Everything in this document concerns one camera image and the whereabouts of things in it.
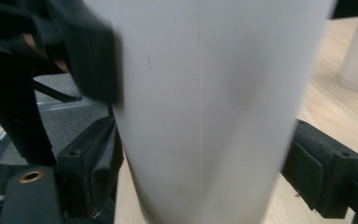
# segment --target brass insert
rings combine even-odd
[[[41,171],[31,171],[30,173],[22,176],[22,178],[20,179],[20,183],[26,184],[26,183],[34,182],[40,177],[42,177],[43,174],[44,173]]]

